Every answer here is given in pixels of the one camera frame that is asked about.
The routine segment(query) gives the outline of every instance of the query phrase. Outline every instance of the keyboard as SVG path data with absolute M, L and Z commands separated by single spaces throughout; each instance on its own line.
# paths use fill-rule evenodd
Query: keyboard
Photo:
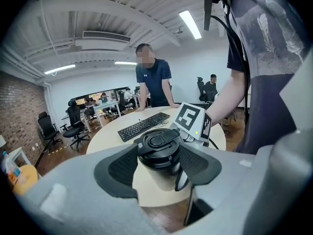
M 155 114 L 149 118 L 144 119 L 136 124 L 133 124 L 125 129 L 119 130 L 117 133 L 123 142 L 127 142 L 128 140 L 133 139 L 134 137 L 146 132 L 152 127 L 163 123 L 166 119 L 168 119 L 170 115 L 160 112 Z

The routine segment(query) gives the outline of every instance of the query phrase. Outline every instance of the fluorescent light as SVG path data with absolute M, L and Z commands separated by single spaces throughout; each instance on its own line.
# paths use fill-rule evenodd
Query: fluorescent light
M 137 65 L 138 63 L 133 63 L 133 62 L 118 62 L 118 61 L 116 61 L 114 64 L 116 64 L 116 65 Z
M 180 12 L 179 15 L 185 21 L 191 33 L 194 35 L 195 39 L 201 38 L 202 36 L 200 34 L 200 31 L 196 25 L 195 20 L 192 18 L 190 12 L 188 10 L 185 10 L 183 12 Z
M 45 74 L 50 74 L 50 73 L 53 73 L 53 72 L 56 72 L 56 71 L 65 70 L 65 69 L 74 68 L 74 67 L 76 67 L 76 65 L 67 65 L 67 66 L 64 66 L 64 67 L 56 68 L 54 70 L 46 71 Z

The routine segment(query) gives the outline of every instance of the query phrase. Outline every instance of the white ceiling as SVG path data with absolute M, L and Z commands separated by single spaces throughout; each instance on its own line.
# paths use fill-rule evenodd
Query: white ceiling
M 179 16 L 188 9 L 202 33 L 203 0 L 29 0 L 11 26 L 2 48 L 2 59 L 38 83 L 94 70 L 118 69 L 114 61 L 135 61 L 134 48 L 149 43 L 156 50 L 167 44 L 180 46 L 191 32 Z M 219 5 L 212 14 L 221 16 Z M 211 21 L 210 29 L 217 28 Z M 75 40 L 84 30 L 118 33 L 131 38 L 122 51 L 81 50 Z M 77 64 L 55 77 L 43 72 Z

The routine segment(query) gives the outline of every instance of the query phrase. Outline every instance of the air conditioner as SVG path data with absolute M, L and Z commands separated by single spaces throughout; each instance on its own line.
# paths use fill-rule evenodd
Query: air conditioner
M 123 50 L 131 38 L 102 31 L 83 31 L 82 39 L 75 40 L 75 45 L 81 49 L 113 49 Z

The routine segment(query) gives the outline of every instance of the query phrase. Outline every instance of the bottle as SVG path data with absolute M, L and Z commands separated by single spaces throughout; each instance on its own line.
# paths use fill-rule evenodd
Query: bottle
M 3 152 L 3 164 L 4 164 L 4 173 L 8 175 L 9 180 L 12 184 L 15 184 L 18 178 L 21 175 L 20 168 L 12 161 L 6 151 Z

